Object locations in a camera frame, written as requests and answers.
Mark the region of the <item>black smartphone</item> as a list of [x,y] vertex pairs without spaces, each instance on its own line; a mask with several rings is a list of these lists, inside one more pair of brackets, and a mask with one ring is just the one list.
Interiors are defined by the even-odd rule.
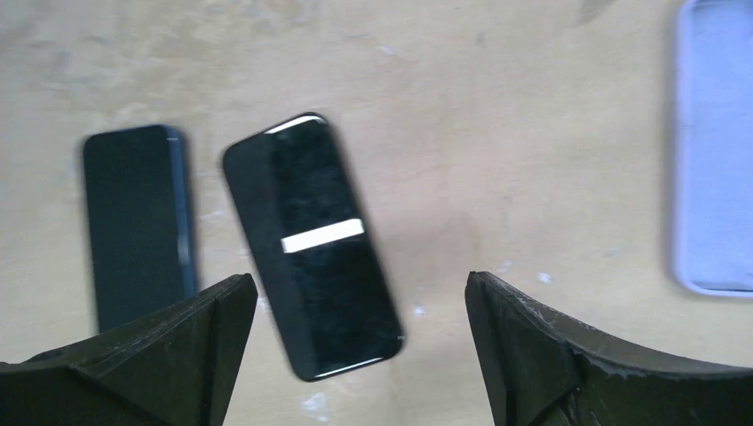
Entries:
[[165,124],[113,130],[82,145],[97,330],[104,333],[198,290],[189,162]]
[[315,382],[396,356],[406,336],[326,118],[261,130],[221,167],[294,374]]

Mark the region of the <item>phone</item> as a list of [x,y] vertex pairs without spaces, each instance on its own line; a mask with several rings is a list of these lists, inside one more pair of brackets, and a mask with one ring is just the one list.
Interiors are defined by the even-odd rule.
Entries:
[[686,1],[674,52],[671,264],[708,296],[752,296],[752,3]]

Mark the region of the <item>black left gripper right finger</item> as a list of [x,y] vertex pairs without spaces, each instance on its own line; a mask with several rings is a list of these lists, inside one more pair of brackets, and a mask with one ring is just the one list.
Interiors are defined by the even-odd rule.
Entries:
[[749,425],[752,372],[609,335],[490,272],[464,291],[497,425]]

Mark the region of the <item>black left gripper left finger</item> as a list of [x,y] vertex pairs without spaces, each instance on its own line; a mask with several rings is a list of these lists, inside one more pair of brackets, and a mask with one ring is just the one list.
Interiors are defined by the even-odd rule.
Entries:
[[252,277],[1,366],[4,425],[220,425],[257,305]]

